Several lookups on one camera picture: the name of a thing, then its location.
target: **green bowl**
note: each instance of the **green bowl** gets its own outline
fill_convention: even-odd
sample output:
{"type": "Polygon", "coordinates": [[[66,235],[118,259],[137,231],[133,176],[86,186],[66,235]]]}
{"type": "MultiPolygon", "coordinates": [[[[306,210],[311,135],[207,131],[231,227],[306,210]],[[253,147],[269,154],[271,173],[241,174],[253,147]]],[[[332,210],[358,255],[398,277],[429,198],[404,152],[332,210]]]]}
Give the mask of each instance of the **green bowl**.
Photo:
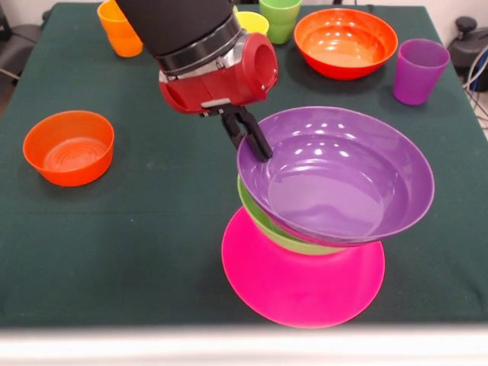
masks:
{"type": "Polygon", "coordinates": [[[328,246],[318,246],[316,244],[303,242],[293,236],[288,235],[285,231],[276,226],[266,215],[266,213],[259,208],[256,202],[249,195],[242,179],[237,177],[237,191],[244,208],[256,224],[259,230],[265,234],[275,244],[281,248],[285,248],[291,252],[296,252],[306,255],[326,255],[344,250],[343,248],[331,248],[328,246]]]}

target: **table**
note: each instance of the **table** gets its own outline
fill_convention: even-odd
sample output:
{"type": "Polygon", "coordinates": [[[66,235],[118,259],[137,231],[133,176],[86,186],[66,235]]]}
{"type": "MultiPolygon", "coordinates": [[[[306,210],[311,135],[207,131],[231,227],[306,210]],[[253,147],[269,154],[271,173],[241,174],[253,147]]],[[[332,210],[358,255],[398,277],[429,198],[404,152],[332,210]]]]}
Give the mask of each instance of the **table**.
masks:
{"type": "MultiPolygon", "coordinates": [[[[234,294],[220,261],[239,207],[232,143],[218,118],[165,103],[148,53],[117,58],[96,7],[54,7],[0,123],[0,326],[270,324],[234,294]],[[35,123],[69,109],[103,114],[116,132],[110,170],[80,188],[47,183],[21,149],[35,123]]],[[[424,8],[363,9],[400,42],[438,40],[424,8]]],[[[337,82],[310,69],[293,41],[276,50],[279,85],[249,108],[258,119],[304,105],[370,114],[412,139],[435,174],[432,209],[384,240],[384,285],[349,324],[486,320],[488,145],[454,69],[428,104],[412,108],[391,95],[394,60],[337,82]]]]}

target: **red-orange bowl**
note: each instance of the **red-orange bowl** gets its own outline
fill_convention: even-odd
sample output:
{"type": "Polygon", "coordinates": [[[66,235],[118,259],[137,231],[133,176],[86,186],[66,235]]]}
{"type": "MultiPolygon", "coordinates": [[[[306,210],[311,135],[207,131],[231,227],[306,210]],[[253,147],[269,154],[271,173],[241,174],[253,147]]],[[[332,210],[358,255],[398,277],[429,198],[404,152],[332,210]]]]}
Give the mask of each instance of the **red-orange bowl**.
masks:
{"type": "Polygon", "coordinates": [[[397,51],[398,37],[384,20],[355,9],[323,9],[301,19],[295,43],[307,63],[336,80],[362,78],[397,51]]]}
{"type": "Polygon", "coordinates": [[[29,131],[24,157],[47,181],[76,187],[108,170],[114,139],[114,128],[100,114],[65,111],[45,118],[29,131]]]}

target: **purple bowl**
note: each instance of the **purple bowl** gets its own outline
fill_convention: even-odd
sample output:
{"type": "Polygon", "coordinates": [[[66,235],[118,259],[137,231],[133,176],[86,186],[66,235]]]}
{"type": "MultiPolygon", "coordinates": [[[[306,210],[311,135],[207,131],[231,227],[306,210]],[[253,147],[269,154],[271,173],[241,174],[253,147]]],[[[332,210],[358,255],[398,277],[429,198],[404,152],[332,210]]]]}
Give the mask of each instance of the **purple bowl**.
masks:
{"type": "Polygon", "coordinates": [[[267,215],[313,242],[354,246],[400,233],[434,199],[424,155],[380,120],[333,107],[303,107],[259,124],[273,158],[237,152],[242,182],[267,215]]]}

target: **pink plate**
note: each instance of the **pink plate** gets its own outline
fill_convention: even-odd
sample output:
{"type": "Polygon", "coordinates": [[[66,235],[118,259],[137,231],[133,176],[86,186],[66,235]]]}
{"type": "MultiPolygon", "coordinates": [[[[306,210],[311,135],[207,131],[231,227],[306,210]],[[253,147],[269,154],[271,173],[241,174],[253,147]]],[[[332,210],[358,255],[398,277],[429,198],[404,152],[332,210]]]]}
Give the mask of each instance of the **pink plate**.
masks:
{"type": "Polygon", "coordinates": [[[385,270],[381,242],[329,255],[289,252],[262,234],[243,207],[224,233],[222,262],[244,303],[297,328],[326,328],[354,318],[376,297],[385,270]]]}

